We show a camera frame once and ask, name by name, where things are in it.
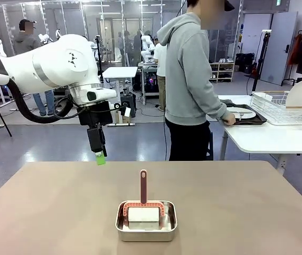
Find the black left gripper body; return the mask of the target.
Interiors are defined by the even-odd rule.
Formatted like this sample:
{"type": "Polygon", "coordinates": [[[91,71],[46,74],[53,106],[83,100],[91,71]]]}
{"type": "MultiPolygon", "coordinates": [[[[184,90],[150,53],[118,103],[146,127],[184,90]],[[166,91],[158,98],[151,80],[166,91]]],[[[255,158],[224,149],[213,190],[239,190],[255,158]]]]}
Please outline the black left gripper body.
{"type": "Polygon", "coordinates": [[[80,124],[89,128],[96,128],[98,124],[104,126],[113,124],[113,118],[110,113],[108,101],[102,101],[97,104],[77,108],[80,124]]]}

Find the person right hand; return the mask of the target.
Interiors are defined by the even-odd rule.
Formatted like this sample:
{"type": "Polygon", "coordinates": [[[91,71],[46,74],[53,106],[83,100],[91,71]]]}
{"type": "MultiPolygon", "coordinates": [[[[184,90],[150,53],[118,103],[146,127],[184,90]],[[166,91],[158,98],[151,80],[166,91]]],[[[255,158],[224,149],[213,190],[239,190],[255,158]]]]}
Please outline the person right hand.
{"type": "Polygon", "coordinates": [[[226,111],[226,113],[222,115],[221,120],[227,126],[234,125],[236,122],[235,115],[229,111],[226,111]]]}

